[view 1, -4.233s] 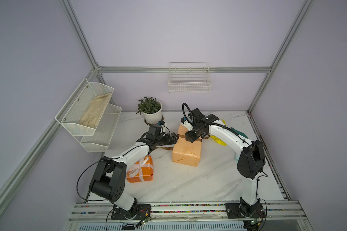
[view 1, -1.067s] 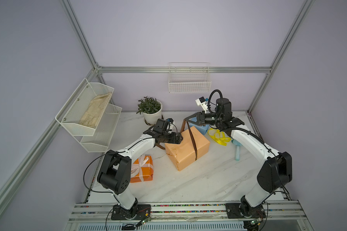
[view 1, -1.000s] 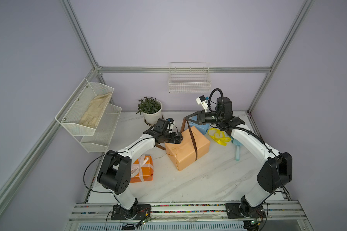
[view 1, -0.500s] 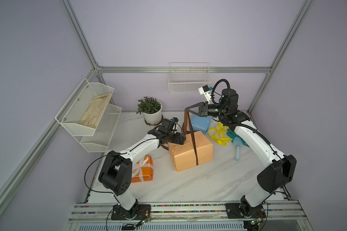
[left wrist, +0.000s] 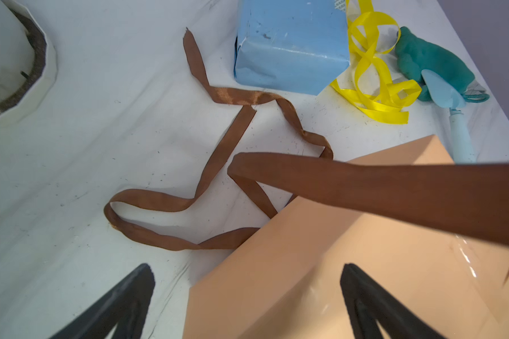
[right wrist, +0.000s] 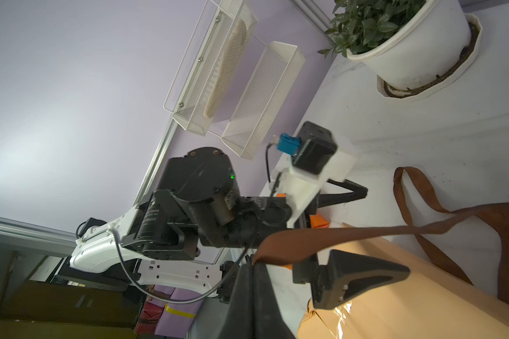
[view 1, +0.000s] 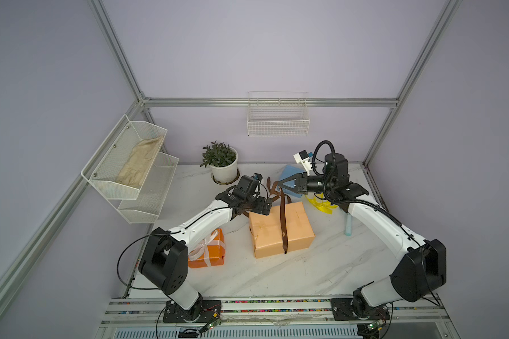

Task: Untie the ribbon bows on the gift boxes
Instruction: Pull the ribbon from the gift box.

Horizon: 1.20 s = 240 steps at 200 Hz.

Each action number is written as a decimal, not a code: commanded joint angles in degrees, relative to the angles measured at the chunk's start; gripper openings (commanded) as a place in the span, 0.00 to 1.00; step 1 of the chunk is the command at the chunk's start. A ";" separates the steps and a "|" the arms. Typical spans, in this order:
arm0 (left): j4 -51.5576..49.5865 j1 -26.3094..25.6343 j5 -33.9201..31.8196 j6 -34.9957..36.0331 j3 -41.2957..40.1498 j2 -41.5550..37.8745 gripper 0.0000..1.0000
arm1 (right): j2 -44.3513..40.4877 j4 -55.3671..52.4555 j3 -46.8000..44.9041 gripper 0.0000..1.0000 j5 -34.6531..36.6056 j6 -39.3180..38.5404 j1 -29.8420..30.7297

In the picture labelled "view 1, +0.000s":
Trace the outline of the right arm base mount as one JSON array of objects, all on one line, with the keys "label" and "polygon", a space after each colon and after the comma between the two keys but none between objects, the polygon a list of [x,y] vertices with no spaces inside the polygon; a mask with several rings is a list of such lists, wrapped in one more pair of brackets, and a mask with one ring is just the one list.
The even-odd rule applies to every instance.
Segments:
[{"label": "right arm base mount", "polygon": [[331,310],[335,321],[367,321],[381,320],[386,322],[390,318],[390,313],[385,305],[377,307],[369,306],[361,294],[362,288],[357,288],[352,296],[335,297],[330,299]]}]

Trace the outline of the brown ribbon bow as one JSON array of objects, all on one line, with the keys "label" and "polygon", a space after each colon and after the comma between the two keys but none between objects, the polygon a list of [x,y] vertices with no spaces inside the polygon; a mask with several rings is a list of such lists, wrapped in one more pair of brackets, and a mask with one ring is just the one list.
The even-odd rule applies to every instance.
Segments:
[{"label": "brown ribbon bow", "polygon": [[267,201],[272,204],[276,201],[279,205],[279,222],[280,222],[280,235],[281,235],[281,249],[278,250],[277,245],[272,245],[268,250],[268,254],[272,257],[278,254],[288,253],[288,229],[286,224],[286,204],[291,203],[291,197],[284,193],[284,189],[277,185],[278,181],[271,183],[271,179],[267,178],[266,187],[268,190]]}]

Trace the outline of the yellow ribbon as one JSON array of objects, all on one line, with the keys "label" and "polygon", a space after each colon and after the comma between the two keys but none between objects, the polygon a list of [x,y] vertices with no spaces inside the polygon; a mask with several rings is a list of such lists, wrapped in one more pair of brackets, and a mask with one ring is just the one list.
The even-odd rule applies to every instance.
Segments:
[{"label": "yellow ribbon", "polygon": [[307,201],[313,205],[319,212],[332,215],[337,206],[332,205],[328,200],[316,195],[309,193],[306,196]]}]

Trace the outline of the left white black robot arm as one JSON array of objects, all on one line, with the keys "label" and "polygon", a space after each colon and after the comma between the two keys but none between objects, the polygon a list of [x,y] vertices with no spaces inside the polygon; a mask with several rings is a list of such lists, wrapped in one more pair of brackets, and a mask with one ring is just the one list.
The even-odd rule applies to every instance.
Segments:
[{"label": "left white black robot arm", "polygon": [[244,212],[267,216],[271,209],[268,192],[261,174],[244,175],[188,221],[169,230],[156,228],[148,236],[138,271],[181,309],[199,312],[203,297],[187,282],[189,255],[236,216]]}]

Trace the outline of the light blue gift box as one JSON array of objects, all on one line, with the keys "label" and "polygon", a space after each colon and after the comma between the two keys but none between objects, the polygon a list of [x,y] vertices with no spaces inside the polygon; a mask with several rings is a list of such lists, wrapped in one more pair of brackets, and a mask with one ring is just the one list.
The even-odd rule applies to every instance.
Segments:
[{"label": "light blue gift box", "polygon": [[[304,171],[305,171],[304,168],[299,165],[286,165],[279,176],[279,181],[286,179],[288,177],[291,177],[293,175],[296,175],[296,174],[301,174]],[[294,188],[294,186],[295,186],[293,180],[285,182],[284,185],[287,188]]]}]

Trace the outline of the tan gift box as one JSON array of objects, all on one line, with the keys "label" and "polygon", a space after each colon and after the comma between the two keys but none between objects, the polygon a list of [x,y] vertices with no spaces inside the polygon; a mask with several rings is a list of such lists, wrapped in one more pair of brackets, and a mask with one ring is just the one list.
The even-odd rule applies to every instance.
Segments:
[{"label": "tan gift box", "polygon": [[285,204],[284,223],[279,206],[272,207],[268,216],[250,213],[249,222],[257,259],[307,249],[315,240],[302,202]]}]

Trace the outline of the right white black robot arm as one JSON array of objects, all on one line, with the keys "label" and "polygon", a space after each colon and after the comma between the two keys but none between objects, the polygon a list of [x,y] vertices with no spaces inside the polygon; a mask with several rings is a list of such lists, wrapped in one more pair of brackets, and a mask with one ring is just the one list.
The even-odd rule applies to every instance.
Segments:
[{"label": "right white black robot arm", "polygon": [[322,172],[301,172],[278,182],[297,194],[321,194],[332,205],[368,227],[393,253],[398,264],[387,277],[370,282],[353,292],[352,307],[357,317],[381,305],[398,300],[416,302],[447,282],[446,247],[439,240],[427,240],[392,216],[370,197],[367,189],[349,176],[348,160],[339,153],[325,156]]}]

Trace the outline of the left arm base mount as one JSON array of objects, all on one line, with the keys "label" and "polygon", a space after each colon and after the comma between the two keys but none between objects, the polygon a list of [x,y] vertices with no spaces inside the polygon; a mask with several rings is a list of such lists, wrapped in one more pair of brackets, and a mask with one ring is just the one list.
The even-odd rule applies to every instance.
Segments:
[{"label": "left arm base mount", "polygon": [[218,299],[199,299],[190,309],[168,301],[161,317],[162,323],[209,323],[219,318],[222,302]]}]

